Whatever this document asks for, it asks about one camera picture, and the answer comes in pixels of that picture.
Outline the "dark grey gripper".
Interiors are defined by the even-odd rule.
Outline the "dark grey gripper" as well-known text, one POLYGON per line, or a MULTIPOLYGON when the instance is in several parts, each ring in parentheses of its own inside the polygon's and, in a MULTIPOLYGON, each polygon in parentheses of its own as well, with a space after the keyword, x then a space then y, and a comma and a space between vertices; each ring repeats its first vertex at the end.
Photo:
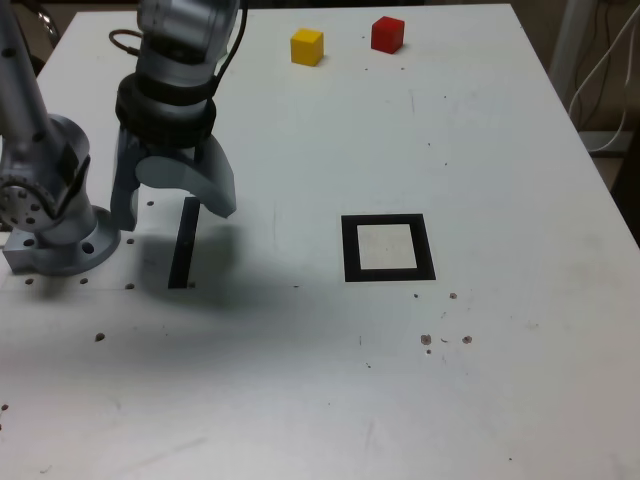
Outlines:
POLYGON ((177 148, 145 142, 120 127, 110 200, 111 216, 119 230, 133 232, 136 228, 140 183, 188 192, 221 218, 236 211, 234 173, 214 137, 196 147, 177 148))

